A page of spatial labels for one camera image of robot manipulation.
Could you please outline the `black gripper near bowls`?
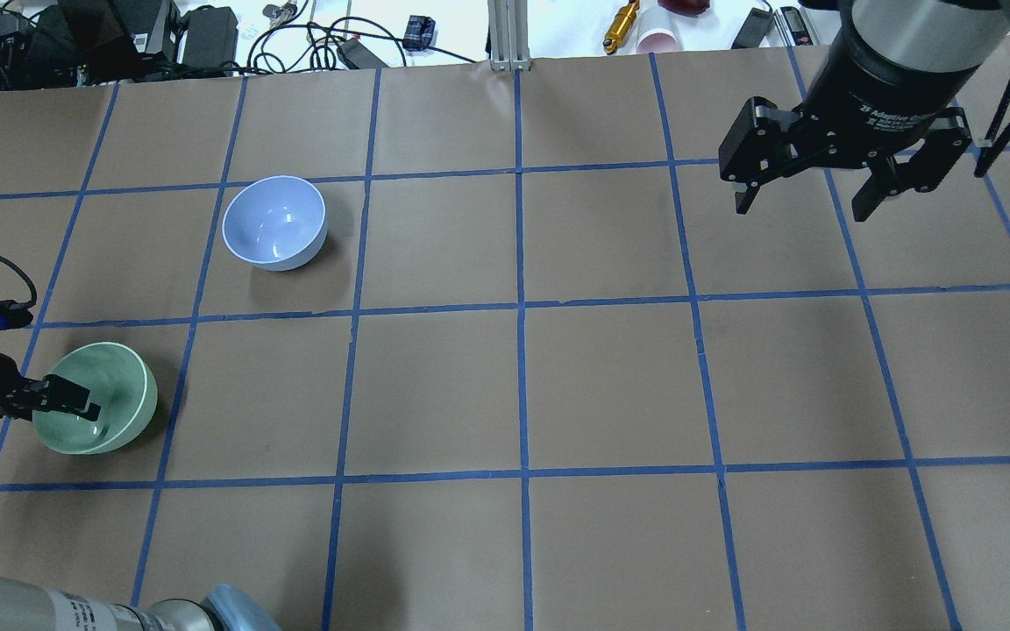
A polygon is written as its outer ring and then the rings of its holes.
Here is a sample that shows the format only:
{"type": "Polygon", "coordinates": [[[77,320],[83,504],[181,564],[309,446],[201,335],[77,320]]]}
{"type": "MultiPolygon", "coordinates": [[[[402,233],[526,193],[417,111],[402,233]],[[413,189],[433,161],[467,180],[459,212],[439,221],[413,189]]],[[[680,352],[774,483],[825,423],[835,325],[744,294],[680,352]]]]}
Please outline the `black gripper near bowls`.
{"type": "Polygon", "coordinates": [[[30,421],[39,411],[96,422],[101,405],[89,400],[88,388],[59,375],[47,375],[41,383],[28,379],[20,374],[15,360],[0,354],[0,419],[30,421]]]}

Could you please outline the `silver robot arm near bowls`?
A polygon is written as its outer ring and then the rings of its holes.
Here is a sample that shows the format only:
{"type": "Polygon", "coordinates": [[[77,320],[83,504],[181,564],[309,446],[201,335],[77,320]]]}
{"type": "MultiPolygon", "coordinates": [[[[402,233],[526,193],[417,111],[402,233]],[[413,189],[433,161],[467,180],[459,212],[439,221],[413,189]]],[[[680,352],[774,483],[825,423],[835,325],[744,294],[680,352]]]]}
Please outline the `silver robot arm near bowls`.
{"type": "MultiPolygon", "coordinates": [[[[0,354],[0,415],[20,413],[56,429],[52,449],[91,455],[124,446],[152,421],[158,402],[152,369],[132,348],[101,341],[69,352],[43,379],[21,375],[0,354]]],[[[276,620],[240,588],[221,584],[201,600],[120,606],[0,579],[0,630],[275,630],[276,620]]]]}

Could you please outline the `black idle gripper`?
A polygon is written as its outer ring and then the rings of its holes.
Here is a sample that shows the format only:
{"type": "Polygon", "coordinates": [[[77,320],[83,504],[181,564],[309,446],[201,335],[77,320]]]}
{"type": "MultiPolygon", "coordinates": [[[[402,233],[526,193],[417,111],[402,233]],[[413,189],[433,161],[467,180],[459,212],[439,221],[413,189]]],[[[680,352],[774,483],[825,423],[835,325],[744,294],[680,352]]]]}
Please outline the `black idle gripper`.
{"type": "Polygon", "coordinates": [[[810,154],[819,167],[869,169],[852,199],[858,223],[889,197],[934,191],[971,146],[969,120],[951,101],[978,67],[978,18],[842,18],[802,103],[781,110],[750,97],[719,144],[719,179],[733,185],[736,213],[810,154]]]}

